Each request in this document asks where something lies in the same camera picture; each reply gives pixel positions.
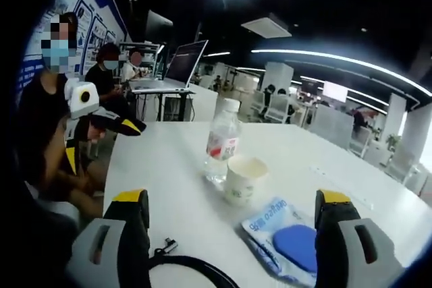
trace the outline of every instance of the bottle label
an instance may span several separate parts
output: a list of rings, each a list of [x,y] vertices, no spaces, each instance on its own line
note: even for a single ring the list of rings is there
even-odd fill
[[[238,138],[224,138],[210,132],[207,154],[217,160],[227,160],[236,152]]]

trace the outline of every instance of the laptop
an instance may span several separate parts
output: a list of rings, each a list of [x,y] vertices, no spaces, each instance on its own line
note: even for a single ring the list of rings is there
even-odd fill
[[[145,94],[156,91],[185,91],[207,43],[207,40],[203,40],[178,47],[163,80],[130,81],[132,92]]]

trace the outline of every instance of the laptop screen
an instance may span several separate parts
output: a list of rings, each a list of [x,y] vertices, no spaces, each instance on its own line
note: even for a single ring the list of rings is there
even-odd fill
[[[187,85],[207,43],[207,40],[203,40],[178,47],[165,78],[183,82]]]

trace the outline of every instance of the bottle cap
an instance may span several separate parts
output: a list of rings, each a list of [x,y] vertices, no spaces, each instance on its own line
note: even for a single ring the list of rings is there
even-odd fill
[[[240,108],[240,101],[230,98],[225,98],[223,102],[223,110],[237,113]]]

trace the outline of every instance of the paper cup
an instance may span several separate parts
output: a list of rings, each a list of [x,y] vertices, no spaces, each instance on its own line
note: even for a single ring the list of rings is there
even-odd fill
[[[247,205],[255,187],[268,174],[267,165],[257,159],[235,155],[228,160],[228,173],[224,187],[225,199],[233,205]]]

